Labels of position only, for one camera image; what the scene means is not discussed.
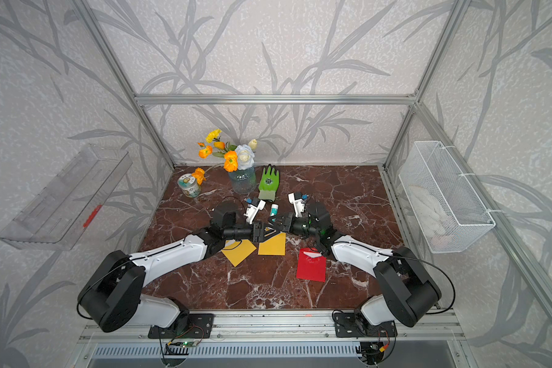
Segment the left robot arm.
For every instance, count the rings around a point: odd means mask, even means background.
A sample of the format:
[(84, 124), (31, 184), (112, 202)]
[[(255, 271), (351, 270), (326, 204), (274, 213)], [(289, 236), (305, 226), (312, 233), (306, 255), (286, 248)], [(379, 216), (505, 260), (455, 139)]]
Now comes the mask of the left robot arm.
[(190, 329), (189, 310), (171, 298), (153, 297), (143, 289), (159, 277), (184, 265), (213, 257), (231, 241), (264, 242), (280, 233), (273, 219), (255, 220), (257, 208), (250, 207), (245, 222), (237, 221), (237, 205), (219, 205), (209, 225), (184, 239), (150, 251), (126, 254), (112, 251), (82, 288), (77, 299), (80, 317), (94, 321), (110, 333), (125, 325), (149, 325), (164, 336)]

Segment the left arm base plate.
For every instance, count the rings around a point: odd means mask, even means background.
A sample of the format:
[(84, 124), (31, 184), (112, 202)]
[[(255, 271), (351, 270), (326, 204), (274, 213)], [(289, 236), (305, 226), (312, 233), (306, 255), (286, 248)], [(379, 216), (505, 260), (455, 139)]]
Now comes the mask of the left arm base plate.
[(168, 328), (152, 326), (147, 337), (149, 339), (181, 339), (190, 338), (203, 340), (210, 338), (213, 328), (214, 314), (194, 313), (188, 316), (179, 315)]

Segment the white green glue stick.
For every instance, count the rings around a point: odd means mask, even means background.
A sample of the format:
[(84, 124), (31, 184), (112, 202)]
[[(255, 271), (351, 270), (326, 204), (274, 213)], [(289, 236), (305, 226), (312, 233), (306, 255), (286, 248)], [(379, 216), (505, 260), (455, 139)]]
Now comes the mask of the white green glue stick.
[(272, 204), (271, 205), (270, 216), (274, 217), (274, 216), (277, 216), (277, 214), (278, 214), (278, 205), (277, 204)]

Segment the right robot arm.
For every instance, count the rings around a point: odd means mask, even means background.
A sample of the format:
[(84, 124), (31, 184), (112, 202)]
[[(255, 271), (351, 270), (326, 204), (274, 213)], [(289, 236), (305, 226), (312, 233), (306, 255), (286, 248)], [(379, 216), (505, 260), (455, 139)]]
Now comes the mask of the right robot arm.
[(343, 234), (333, 227), (329, 212), (320, 202), (311, 203), (305, 217), (282, 213), (270, 217), (269, 222), (281, 232), (313, 237), (322, 255), (331, 255), (375, 277), (381, 295), (354, 310), (352, 329), (363, 336), (376, 329), (389, 330), (396, 321), (412, 328), (442, 298), (423, 261), (410, 249), (378, 248)]

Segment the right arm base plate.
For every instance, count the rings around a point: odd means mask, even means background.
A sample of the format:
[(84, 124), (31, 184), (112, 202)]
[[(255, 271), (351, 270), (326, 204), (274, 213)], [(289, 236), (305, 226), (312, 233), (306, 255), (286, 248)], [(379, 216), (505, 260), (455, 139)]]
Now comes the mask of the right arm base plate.
[(336, 337), (396, 337), (397, 326), (393, 320), (372, 325), (359, 312), (343, 312), (333, 310), (331, 314), (334, 322)]

